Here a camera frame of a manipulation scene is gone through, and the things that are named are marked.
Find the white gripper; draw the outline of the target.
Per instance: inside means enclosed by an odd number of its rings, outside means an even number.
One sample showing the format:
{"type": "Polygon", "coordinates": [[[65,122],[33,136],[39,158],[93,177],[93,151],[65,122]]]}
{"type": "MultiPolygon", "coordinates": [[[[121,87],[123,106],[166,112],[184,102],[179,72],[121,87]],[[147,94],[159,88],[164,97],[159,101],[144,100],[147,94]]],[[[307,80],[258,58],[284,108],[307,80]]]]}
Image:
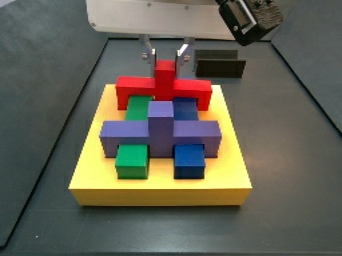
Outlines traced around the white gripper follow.
{"type": "Polygon", "coordinates": [[[148,35],[186,37],[175,71],[190,61],[196,39],[232,40],[215,0],[85,0],[88,22],[99,32],[140,34],[141,59],[155,71],[156,49],[148,35]]]}

